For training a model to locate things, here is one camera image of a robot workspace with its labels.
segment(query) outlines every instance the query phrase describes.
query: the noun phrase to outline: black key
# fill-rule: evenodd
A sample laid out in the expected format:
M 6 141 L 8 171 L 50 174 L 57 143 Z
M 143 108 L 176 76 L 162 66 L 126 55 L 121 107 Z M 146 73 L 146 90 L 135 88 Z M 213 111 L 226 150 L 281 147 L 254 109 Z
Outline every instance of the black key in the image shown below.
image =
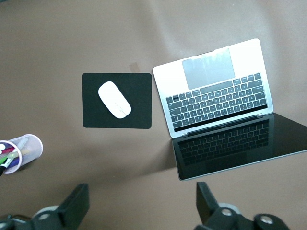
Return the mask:
M 186 93 L 186 97 L 187 97 L 187 98 L 191 98 L 191 97 L 192 97 L 192 93 L 191 93 L 191 92 L 187 92 L 187 93 Z
M 173 98 L 172 98 L 172 97 L 167 97 L 167 98 L 166 98 L 166 102 L 167 102 L 168 104 L 172 103 L 172 102 L 173 102 Z
M 266 104 L 266 103 L 267 103 L 267 101 L 265 100 L 265 98 L 263 98 L 263 99 L 260 100 L 260 104 L 261 104 L 261 105 Z
M 209 93 L 209 94 L 208 94 L 208 96 L 209 96 L 209 98 L 210 98 L 210 99 L 212 99 L 212 98 L 214 98 L 214 97 L 215 97 L 215 95 L 214 95 L 214 93 L 213 93 L 213 92 Z
M 182 94 L 179 95 L 179 98 L 180 98 L 181 100 L 184 100 L 184 99 L 186 98 L 186 95 L 185 95 L 184 93 L 182 93 Z
M 223 82 L 223 83 L 220 83 L 220 84 L 216 84 L 216 85 L 208 86 L 206 88 L 202 88 L 201 94 L 205 94 L 205 93 L 213 92 L 213 91 L 217 91 L 217 90 L 222 90 L 222 89 L 225 89 L 225 88 L 228 88 L 228 87 L 231 87 L 231 86 L 232 86 L 232 81 L 229 80 L 229 81 L 226 81 L 226 82 Z
M 188 105 L 187 109 L 188 109 L 188 111 L 192 111 L 192 110 L 194 110 L 194 107 L 193 107 L 193 105 Z
M 189 104 L 189 101 L 188 101 L 188 100 L 183 100 L 183 101 L 182 101 L 182 104 L 183 104 L 183 105 L 188 105 L 188 104 Z
M 240 79 L 235 79 L 234 80 L 234 85 L 239 85 L 241 84 L 241 80 Z
M 188 109 L 186 107 L 181 107 L 180 108 L 181 112 L 184 114 L 188 111 Z
M 254 107 L 252 102 L 247 103 L 246 106 L 247 106 L 248 109 Z
M 240 92 L 239 92 L 239 96 L 240 96 L 240 97 L 245 97 L 245 91 L 240 91 Z
M 198 97 L 195 97 L 195 101 L 196 101 L 196 102 L 201 102 L 201 101 L 202 101 L 202 99 L 201 99 L 201 97 L 200 97 L 200 96 L 198 96 Z
M 209 118 L 209 119 L 214 118 L 214 114 L 213 114 L 213 113 L 209 113 L 209 114 L 208 114 L 208 118 Z
M 233 93 L 232 94 L 232 97 L 234 98 L 234 99 L 237 99 L 237 98 L 239 98 L 239 94 L 236 92 L 236 93 Z
M 232 100 L 232 95 L 231 95 L 231 94 L 230 94 L 230 95 L 227 95 L 227 96 L 226 96 L 226 100 L 228 100 L 228 101 Z
M 216 109 L 217 109 L 217 110 L 220 110 L 220 109 L 222 109 L 222 108 L 223 108 L 222 104 L 217 104 L 217 105 L 216 105 Z
M 256 100 L 259 100 L 259 99 L 261 99 L 261 98 L 265 98 L 264 92 L 257 93 L 257 94 L 255 95 L 255 97 L 256 97 Z
M 254 88 L 254 87 L 257 87 L 257 86 L 260 86 L 262 85 L 262 81 L 261 80 L 256 80 L 256 81 L 252 81 L 252 82 L 249 82 L 248 83 L 248 88 Z
M 171 116 L 175 116 L 175 115 L 180 114 L 180 113 L 181 113 L 181 110 L 180 110 L 179 108 L 177 108 L 177 109 L 171 109 L 171 110 L 169 111 L 169 113 L 171 114 Z
M 178 96 L 178 95 L 173 96 L 173 101 L 174 101 L 174 102 L 178 102 L 178 101 L 179 101 L 179 96 Z
M 183 121 L 182 121 L 182 124 L 183 124 L 184 126 L 186 126 L 186 125 L 189 124 L 189 121 L 188 121 L 188 120 L 183 120 Z
M 208 108 L 208 107 L 203 108 L 203 113 L 204 113 L 204 114 L 207 114 L 207 113 L 209 113 L 209 112 L 210 112 L 210 110 L 209 110 L 209 108 Z
M 261 78 L 260 73 L 256 73 L 256 74 L 255 74 L 255 79 L 257 80 L 257 79 L 260 79 L 260 78 Z
M 235 91 L 239 92 L 241 90 L 241 87 L 239 85 L 235 86 Z
M 201 96 L 201 98 L 202 98 L 203 101 L 206 101 L 206 100 L 208 100 L 208 95 L 204 94 L 204 95 Z
M 194 118 L 194 117 L 189 118 L 189 123 L 190 123 L 190 124 L 194 124 L 194 123 L 195 123 L 195 118 Z
M 176 108 L 180 108 L 180 107 L 182 107 L 181 101 L 168 104 L 168 109 L 176 109 Z
M 241 80 L 242 80 L 242 83 L 246 83 L 248 81 L 248 78 L 247 77 L 243 77 Z
M 228 108 L 228 107 L 229 107 L 229 103 L 228 102 L 223 103 L 223 108 Z
M 226 90 L 226 89 L 223 89 L 223 90 L 222 90 L 222 95 L 226 95 L 226 94 L 228 94 L 227 90 Z
M 248 76 L 248 81 L 253 81 L 254 80 L 254 75 L 249 75 Z
M 189 99 L 189 103 L 190 103 L 190 104 L 194 104 L 194 103 L 195 103 L 195 98 L 194 98 L 194 97 L 190 98 L 190 99 Z
M 247 102 L 248 102 L 248 97 L 243 97 L 243 98 L 242 98 L 242 102 L 243 102 L 243 103 L 247 103 Z
M 173 116 L 173 117 L 172 117 L 172 122 L 175 122 L 175 121 L 177 121 L 177 120 L 178 120 L 177 116 Z
M 213 101 L 212 100 L 208 100 L 207 101 L 207 106 L 213 105 Z
M 191 117 L 190 113 L 185 113 L 185 114 L 184 114 L 184 118 L 185 118 L 185 119 L 190 118 L 190 117 Z
M 233 93 L 233 92 L 235 92 L 235 90 L 234 90 L 234 88 L 233 88 L 233 87 L 228 88 L 228 93 Z
M 245 92 L 246 92 L 246 95 L 252 95 L 252 91 L 251 90 L 245 90 Z
M 206 102 L 201 102 L 200 105 L 201 105 L 201 108 L 204 108 L 207 106 Z
M 254 107 L 257 107 L 260 105 L 259 101 L 254 101 L 253 103 L 254 103 Z
M 200 91 L 199 90 L 194 90 L 192 91 L 193 97 L 199 96 L 200 95 Z
M 180 126 L 182 126 L 182 122 L 181 121 L 177 121 L 173 123 L 174 128 L 178 128 Z
M 213 111 L 216 111 L 216 107 L 215 107 L 215 105 L 210 106 L 210 112 L 213 112 Z
M 219 102 L 220 102 L 220 100 L 218 98 L 213 99 L 213 104 L 218 104 Z
M 196 103 L 193 105 L 194 106 L 194 109 L 199 109 L 200 108 L 200 104 Z
M 259 92 L 263 92 L 263 86 L 258 86 L 252 89 L 253 90 L 253 94 L 259 93 Z

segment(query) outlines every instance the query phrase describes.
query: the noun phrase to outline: laptop keyboard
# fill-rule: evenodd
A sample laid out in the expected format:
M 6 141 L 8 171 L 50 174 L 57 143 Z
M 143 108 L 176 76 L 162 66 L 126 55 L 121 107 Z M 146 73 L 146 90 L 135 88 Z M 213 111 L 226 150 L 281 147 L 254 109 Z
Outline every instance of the laptop keyboard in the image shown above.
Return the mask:
M 179 144 L 185 165 L 228 156 L 269 144 L 269 123 L 253 124 Z
M 166 101 L 175 132 L 267 108 L 260 73 L 167 97 Z

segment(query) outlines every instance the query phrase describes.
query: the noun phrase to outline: laptop trackpad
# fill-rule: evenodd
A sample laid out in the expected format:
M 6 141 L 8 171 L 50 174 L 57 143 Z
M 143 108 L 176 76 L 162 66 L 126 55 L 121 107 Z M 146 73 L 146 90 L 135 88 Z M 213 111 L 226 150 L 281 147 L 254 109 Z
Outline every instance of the laptop trackpad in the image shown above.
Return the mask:
M 229 49 L 182 61 L 189 90 L 235 77 Z

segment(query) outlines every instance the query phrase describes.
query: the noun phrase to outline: keyboard key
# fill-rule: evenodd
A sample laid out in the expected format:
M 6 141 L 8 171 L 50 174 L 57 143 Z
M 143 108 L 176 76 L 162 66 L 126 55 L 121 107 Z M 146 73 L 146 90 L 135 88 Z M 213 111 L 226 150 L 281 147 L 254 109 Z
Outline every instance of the keyboard key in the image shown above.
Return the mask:
M 229 81 L 226 81 L 226 82 L 223 82 L 223 83 L 219 83 L 219 84 L 216 84 L 216 85 L 212 85 L 212 86 L 202 88 L 201 94 L 205 94 L 205 93 L 209 93 L 209 92 L 213 92 L 213 91 L 217 91 L 217 90 L 222 90 L 222 89 L 225 89 L 225 88 L 228 88 L 228 87 L 231 87 L 231 86 L 232 86 L 232 81 L 229 80 Z
M 222 95 L 226 95 L 226 94 L 228 94 L 227 89 L 223 89 L 222 90 Z
M 195 118 L 195 122 L 200 122 L 201 121 L 201 116 L 197 116 L 196 118 Z
M 209 113 L 209 114 L 208 114 L 208 118 L 209 118 L 209 119 L 214 118 L 214 114 L 213 114 L 213 113 Z
M 179 95 L 179 98 L 180 98 L 181 100 L 184 100 L 184 99 L 186 98 L 186 95 L 185 95 L 184 93 L 182 93 L 182 94 Z
M 184 119 L 183 114 L 179 114 L 179 115 L 178 115 L 178 120 L 183 120 L 183 119 Z
M 254 107 L 252 102 L 247 103 L 246 106 L 247 106 L 248 109 Z
M 207 94 L 204 94 L 201 96 L 202 100 L 203 101 L 207 101 L 208 100 L 208 95 Z
M 249 75 L 248 76 L 248 81 L 253 81 L 254 80 L 254 75 Z
M 231 94 L 230 94 L 230 95 L 227 95 L 227 96 L 226 96 L 226 100 L 228 100 L 228 101 L 232 100 L 232 95 L 231 95 Z
M 181 107 L 180 110 L 181 110 L 181 113 L 183 113 L 183 114 L 188 111 L 188 109 L 185 106 Z
M 240 79 L 235 79 L 234 80 L 234 85 L 239 85 L 241 84 L 241 80 Z
M 254 103 L 254 107 L 257 107 L 257 106 L 260 105 L 260 102 L 259 102 L 259 101 L 254 101 L 253 103 Z
M 213 104 L 218 104 L 218 103 L 220 103 L 220 99 L 214 98 L 214 99 L 213 99 Z
M 254 88 L 257 86 L 261 86 L 262 85 L 262 81 L 261 80 L 256 80 L 256 81 L 252 81 L 248 83 L 248 88 Z
M 171 109 L 170 111 L 171 116 L 175 116 L 181 113 L 181 110 L 179 108 L 177 109 Z
M 259 99 L 261 99 L 261 98 L 265 98 L 264 92 L 257 93 L 257 94 L 255 95 L 255 97 L 256 97 L 257 100 L 259 100 Z
M 202 110 L 203 110 L 203 113 L 204 113 L 204 114 L 207 114 L 207 113 L 210 112 L 209 107 L 203 108 Z
M 222 108 L 223 108 L 222 104 L 217 104 L 217 105 L 216 105 L 216 109 L 217 109 L 217 110 L 220 110 L 220 109 L 222 109 Z
M 172 122 L 175 122 L 175 121 L 177 121 L 177 120 L 178 120 L 177 116 L 173 116 L 173 117 L 172 117 Z
M 172 98 L 172 97 L 167 97 L 167 98 L 166 98 L 166 102 L 167 102 L 168 104 L 172 103 L 172 102 L 173 102 L 173 98 Z
M 195 123 L 195 118 L 194 118 L 194 117 L 189 118 L 189 123 L 190 123 L 190 124 L 194 124 L 194 123 Z
M 182 121 L 182 124 L 184 125 L 184 126 L 186 126 L 186 125 L 188 125 L 189 124 L 189 121 L 186 119 L 186 120 L 183 120 Z
M 222 96 L 221 91 L 216 91 L 216 92 L 214 93 L 214 95 L 215 95 L 215 97 L 220 97 L 220 96 Z
M 241 90 L 241 87 L 239 85 L 235 86 L 235 92 L 239 92 Z
M 240 92 L 239 92 L 239 96 L 240 96 L 240 97 L 246 96 L 246 95 L 245 95 L 245 91 L 240 91 Z
M 211 106 L 211 105 L 213 105 L 213 101 L 212 100 L 208 100 L 207 101 L 207 106 Z
M 192 97 L 192 93 L 191 92 L 187 92 L 186 93 L 186 98 L 191 98 Z
M 209 94 L 208 94 L 208 96 L 209 96 L 209 98 L 210 98 L 210 99 L 212 99 L 212 98 L 214 98 L 214 97 L 215 97 L 215 95 L 214 95 L 214 93 L 213 93 L 213 92 L 209 93 Z
M 235 112 L 239 112 L 239 111 L 240 111 L 240 106 L 235 106 L 235 107 L 234 107 L 234 111 L 235 111 Z
M 188 101 L 188 100 L 183 100 L 183 101 L 182 101 L 182 104 L 183 104 L 183 105 L 189 105 L 189 101 Z
M 180 126 L 182 126 L 182 122 L 181 121 L 177 121 L 173 123 L 174 128 L 178 128 Z
M 261 105 L 266 104 L 266 103 L 267 103 L 267 101 L 265 100 L 265 98 L 260 100 Z
M 182 102 L 181 101 L 168 104 L 168 109 L 169 110 L 180 108 L 180 107 L 182 107 Z
M 235 90 L 234 90 L 234 88 L 233 88 L 233 87 L 228 88 L 228 93 L 233 93 L 233 92 L 235 92 Z
M 253 94 L 259 93 L 259 92 L 263 92 L 263 86 L 258 86 L 252 89 Z
M 255 79 L 257 80 L 257 79 L 260 79 L 260 78 L 261 78 L 260 73 L 256 73 L 256 74 L 255 74 Z
M 247 103 L 247 102 L 248 102 L 248 97 L 243 97 L 243 98 L 242 98 L 242 102 L 243 102 L 243 103 Z
M 242 80 L 242 83 L 246 83 L 248 81 L 248 78 L 247 77 L 243 77 L 241 80 Z

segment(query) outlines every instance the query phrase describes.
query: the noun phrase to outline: laptop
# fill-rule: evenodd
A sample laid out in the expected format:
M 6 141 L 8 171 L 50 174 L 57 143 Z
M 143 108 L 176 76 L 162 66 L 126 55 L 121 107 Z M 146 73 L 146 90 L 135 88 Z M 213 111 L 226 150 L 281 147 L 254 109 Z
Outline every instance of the laptop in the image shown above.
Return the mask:
M 273 112 L 258 39 L 163 64 L 153 73 L 172 138 Z

